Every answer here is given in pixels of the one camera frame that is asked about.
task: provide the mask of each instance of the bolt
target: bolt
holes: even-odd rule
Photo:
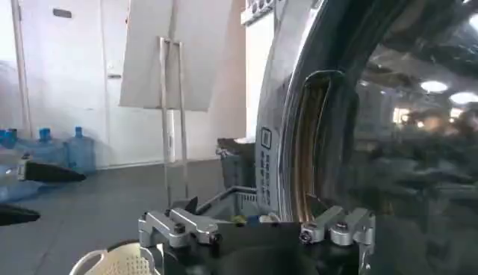
[[[177,223],[174,225],[174,233],[183,234],[184,232],[186,232],[186,226],[184,226],[184,224]]]
[[[316,229],[316,228],[317,228],[317,224],[315,224],[315,223],[306,223],[306,224],[305,224],[305,227],[308,227],[308,228],[311,228],[311,229]]]
[[[209,236],[209,242],[211,244],[219,244],[223,237],[219,233],[214,233]]]
[[[343,221],[339,221],[338,223],[335,224],[335,226],[338,228],[338,229],[341,229],[343,231],[347,231],[349,229],[349,226],[343,222]]]
[[[312,242],[312,235],[311,233],[304,231],[300,233],[299,240],[303,244],[310,244]]]

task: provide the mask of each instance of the washing machine door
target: washing machine door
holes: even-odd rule
[[[478,1],[290,0],[264,76],[264,211],[377,217],[372,274],[478,274]]]

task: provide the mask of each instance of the white wall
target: white wall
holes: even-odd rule
[[[0,128],[23,128],[10,0],[0,0]]]
[[[53,16],[53,7],[72,11],[72,18]],[[242,7],[243,1],[235,1],[210,108],[187,113],[189,158],[213,158],[218,137],[245,135]],[[161,162],[163,155],[160,111],[118,107],[121,79],[106,79],[107,73],[122,73],[127,9],[128,0],[22,3],[32,128],[50,126],[65,138],[74,126],[85,127],[99,142],[103,167]]]

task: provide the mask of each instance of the metal easel leg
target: metal easel leg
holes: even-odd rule
[[[167,110],[167,92],[166,92],[166,40],[159,37],[159,66],[160,66],[160,85],[161,85],[161,119],[163,130],[163,159],[164,159],[164,187],[167,192],[167,207],[171,206],[171,187],[168,178],[168,168],[170,165],[170,147],[168,135],[168,110]]]

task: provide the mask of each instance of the trash bin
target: trash bin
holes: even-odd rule
[[[224,186],[255,188],[254,143],[238,143],[232,138],[219,138],[216,153],[221,158]]]

